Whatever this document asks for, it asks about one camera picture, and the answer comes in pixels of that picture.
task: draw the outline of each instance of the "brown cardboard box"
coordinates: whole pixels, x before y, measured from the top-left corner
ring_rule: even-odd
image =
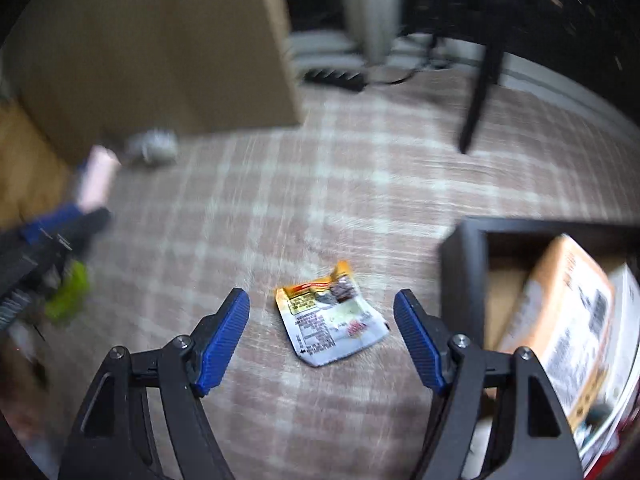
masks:
[[[506,282],[514,288],[513,276]],[[496,286],[499,280],[494,279]],[[536,353],[572,429],[586,416],[604,380],[600,365],[613,300],[613,286],[598,264],[571,238],[558,237],[531,273],[495,347],[512,353],[519,346],[529,346]],[[495,341],[495,327],[505,325],[505,310],[499,312],[499,320],[495,314],[488,316],[494,328],[488,343]]]

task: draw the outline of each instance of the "power strip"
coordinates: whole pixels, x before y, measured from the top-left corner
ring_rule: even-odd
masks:
[[[304,79],[311,83],[337,86],[351,92],[362,92],[367,86],[365,75],[354,70],[314,68],[305,73]]]

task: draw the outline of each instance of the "green object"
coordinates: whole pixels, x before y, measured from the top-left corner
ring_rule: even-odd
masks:
[[[80,310],[82,298],[89,291],[89,275],[86,267],[77,260],[71,261],[60,288],[44,306],[44,313],[53,322],[62,321]]]

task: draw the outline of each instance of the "blue object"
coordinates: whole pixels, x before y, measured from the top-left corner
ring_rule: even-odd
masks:
[[[42,236],[42,231],[55,232],[56,227],[82,216],[76,204],[65,204],[53,213],[36,218],[33,222],[20,228],[20,234],[29,245],[36,243]]]
[[[216,314],[216,316],[222,314],[223,319],[202,353],[200,373],[193,382],[196,392],[201,397],[206,396],[210,389],[215,388],[222,381],[226,367],[231,361],[231,356],[249,319],[249,295],[239,288],[235,290],[237,293],[232,296],[234,294],[232,291],[220,307],[223,312]]]
[[[441,394],[447,387],[447,381],[442,375],[440,353],[402,291],[394,299],[394,319],[422,384]]]

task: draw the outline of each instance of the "white object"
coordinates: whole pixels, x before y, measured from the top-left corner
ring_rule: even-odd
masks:
[[[616,289],[614,318],[609,336],[605,379],[596,402],[615,409],[634,363],[640,338],[640,289],[628,265],[609,275]]]
[[[111,184],[119,168],[120,161],[111,150],[103,146],[91,148],[76,199],[76,205],[82,213],[87,214],[107,205]]]
[[[135,134],[127,141],[127,158],[142,158],[150,166],[175,162],[178,157],[178,137],[167,130],[149,130]]]
[[[623,413],[629,404],[640,379],[640,352],[636,352],[634,364],[631,368],[631,374],[626,382],[625,389],[620,395],[620,400],[616,404],[615,409],[609,413],[596,431],[587,439],[587,442],[580,448],[580,460],[585,472],[588,473],[597,459],[604,451],[611,435],[616,430],[618,423],[622,419]]]

